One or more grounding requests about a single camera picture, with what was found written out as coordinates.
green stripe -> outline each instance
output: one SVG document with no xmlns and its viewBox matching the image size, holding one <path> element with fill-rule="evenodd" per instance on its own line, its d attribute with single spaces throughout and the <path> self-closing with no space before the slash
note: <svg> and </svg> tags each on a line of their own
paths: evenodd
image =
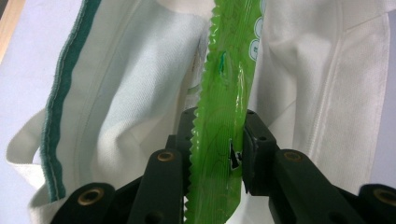
<svg viewBox="0 0 396 224">
<path fill-rule="evenodd" d="M 101 0 L 84 0 L 78 17 L 58 60 L 55 79 L 46 107 L 46 122 L 42 134 L 40 154 L 51 202 L 64 198 L 62 165 L 56 157 L 61 137 L 64 99 L 72 83 L 72 72 L 90 33 L 93 18 Z"/>
</svg>

white cloth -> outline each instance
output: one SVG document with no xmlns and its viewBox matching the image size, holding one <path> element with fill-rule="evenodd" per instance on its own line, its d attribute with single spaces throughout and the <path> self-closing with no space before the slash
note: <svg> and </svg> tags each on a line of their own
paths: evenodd
<svg viewBox="0 0 396 224">
<path fill-rule="evenodd" d="M 177 95 L 213 3 L 159 2 L 99 6 L 64 101 L 56 152 L 66 196 L 93 181 L 119 188 L 135 179 L 175 131 Z M 354 193 L 370 182 L 395 8 L 396 1 L 268 0 L 265 10 L 249 107 L 281 147 L 306 153 L 334 185 Z M 9 145 L 15 166 L 33 159 L 41 115 Z M 29 156 L 15 147 L 26 139 Z M 65 200 L 48 199 L 43 187 L 31 201 L 34 223 L 49 222 Z M 228 223 L 270 223 L 265 206 L 264 198 L 244 197 Z"/>
</svg>

